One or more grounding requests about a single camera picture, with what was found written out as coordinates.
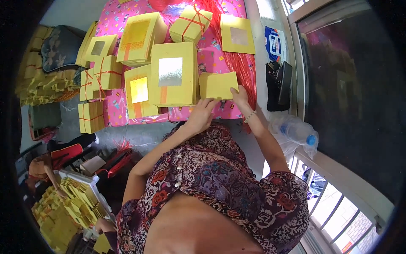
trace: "woman's arm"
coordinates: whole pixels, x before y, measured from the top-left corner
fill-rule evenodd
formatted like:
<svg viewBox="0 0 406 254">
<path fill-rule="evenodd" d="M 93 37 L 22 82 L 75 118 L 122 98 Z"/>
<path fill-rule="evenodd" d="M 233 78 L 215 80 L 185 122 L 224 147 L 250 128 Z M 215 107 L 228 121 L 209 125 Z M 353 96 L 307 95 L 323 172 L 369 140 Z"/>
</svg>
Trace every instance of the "woman's arm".
<svg viewBox="0 0 406 254">
<path fill-rule="evenodd" d="M 167 140 L 145 155 L 132 168 L 124 191 L 123 205 L 129 200 L 141 198 L 145 191 L 149 173 L 164 153 L 210 127 L 213 119 L 211 112 L 217 102 L 212 98 L 200 100 L 194 107 L 188 121 Z"/>
<path fill-rule="evenodd" d="M 52 161 L 51 161 L 51 154 L 49 153 L 48 156 L 44 158 L 44 170 L 45 173 L 47 174 L 48 178 L 51 180 L 52 185 L 55 187 L 56 193 L 61 197 L 61 198 L 67 198 L 68 195 L 59 188 L 59 184 L 56 181 L 54 171 L 52 170 Z"/>
<path fill-rule="evenodd" d="M 238 86 L 239 92 L 234 88 L 230 91 L 233 94 L 233 100 L 237 104 L 238 109 L 245 117 L 249 117 L 254 111 L 248 104 L 248 95 L 245 88 L 241 85 Z M 269 132 L 267 128 L 263 126 L 261 120 L 257 114 L 252 115 L 248 119 L 248 125 L 250 126 L 263 156 L 269 165 L 271 171 L 287 171 L 290 172 L 285 156 L 282 149 L 274 136 Z"/>
</svg>

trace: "pink tablecloth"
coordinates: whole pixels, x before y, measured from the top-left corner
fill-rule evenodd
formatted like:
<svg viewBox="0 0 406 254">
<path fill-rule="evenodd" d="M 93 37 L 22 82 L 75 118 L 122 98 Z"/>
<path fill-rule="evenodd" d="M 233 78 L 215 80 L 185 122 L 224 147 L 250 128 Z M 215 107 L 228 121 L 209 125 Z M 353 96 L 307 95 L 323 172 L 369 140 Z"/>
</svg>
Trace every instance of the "pink tablecloth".
<svg viewBox="0 0 406 254">
<path fill-rule="evenodd" d="M 223 7 L 226 14 L 246 17 L 245 6 L 243 0 L 218 0 Z M 154 9 L 148 4 L 147 0 L 133 0 L 124 4 L 119 4 L 118 0 L 109 0 L 103 8 L 100 16 L 99 23 L 96 29 L 96 36 L 113 35 L 117 34 L 119 39 L 124 30 L 127 18 L 143 13 L 155 12 Z M 170 27 L 171 21 L 163 17 L 165 23 Z M 169 32 L 165 43 L 171 42 Z M 114 55 L 117 55 L 117 48 L 119 42 L 116 44 Z M 220 45 L 214 38 L 212 28 L 209 28 L 203 38 L 197 44 L 198 48 L 198 63 L 199 73 L 213 72 L 213 73 L 228 73 L 228 69 Z M 132 69 L 132 67 L 124 66 L 124 71 Z M 104 100 L 104 121 L 106 127 L 123 126 L 127 124 L 149 124 L 154 122 L 168 122 L 185 121 L 190 115 L 192 109 L 190 107 L 173 107 L 168 110 L 163 109 L 166 113 L 152 117 L 142 117 L 136 119 L 129 119 L 127 112 L 127 100 L 125 98 L 125 84 L 124 75 L 121 79 L 121 89 L 109 90 L 106 92 L 107 98 Z M 232 101 L 221 101 L 218 103 L 213 113 L 216 119 L 236 119 L 241 118 L 241 112 L 234 105 Z"/>
</svg>

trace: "blue bottle cap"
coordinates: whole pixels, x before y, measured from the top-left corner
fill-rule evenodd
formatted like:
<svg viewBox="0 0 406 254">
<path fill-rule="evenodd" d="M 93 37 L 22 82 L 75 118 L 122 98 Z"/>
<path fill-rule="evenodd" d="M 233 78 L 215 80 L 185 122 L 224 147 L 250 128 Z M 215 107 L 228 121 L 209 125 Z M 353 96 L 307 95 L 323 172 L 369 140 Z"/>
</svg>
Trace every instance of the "blue bottle cap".
<svg viewBox="0 0 406 254">
<path fill-rule="evenodd" d="M 309 135 L 306 139 L 308 145 L 314 145 L 316 143 L 316 137 L 314 135 Z"/>
</svg>

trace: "beaded bracelet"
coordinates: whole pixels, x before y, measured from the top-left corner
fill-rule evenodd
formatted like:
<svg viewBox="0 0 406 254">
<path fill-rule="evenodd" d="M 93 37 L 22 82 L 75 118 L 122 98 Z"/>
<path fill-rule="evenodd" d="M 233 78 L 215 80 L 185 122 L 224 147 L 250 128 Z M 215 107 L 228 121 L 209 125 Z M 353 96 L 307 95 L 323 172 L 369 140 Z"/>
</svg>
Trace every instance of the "beaded bracelet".
<svg viewBox="0 0 406 254">
<path fill-rule="evenodd" d="M 247 116 L 244 120 L 244 123 L 246 124 L 248 122 L 248 119 L 250 119 L 250 117 L 252 117 L 253 115 L 255 115 L 257 113 L 256 110 L 254 110 L 254 112 L 251 113 L 251 115 Z"/>
</svg>

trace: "plastic water bottle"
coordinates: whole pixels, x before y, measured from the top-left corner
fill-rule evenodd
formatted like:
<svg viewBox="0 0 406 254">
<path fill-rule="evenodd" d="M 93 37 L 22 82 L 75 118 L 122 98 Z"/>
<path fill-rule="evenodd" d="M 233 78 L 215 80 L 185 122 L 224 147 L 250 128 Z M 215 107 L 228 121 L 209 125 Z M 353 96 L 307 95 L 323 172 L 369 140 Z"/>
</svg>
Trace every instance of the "plastic water bottle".
<svg viewBox="0 0 406 254">
<path fill-rule="evenodd" d="M 313 146 L 317 142 L 317 132 L 298 117 L 287 119 L 281 125 L 281 132 L 299 145 Z"/>
</svg>

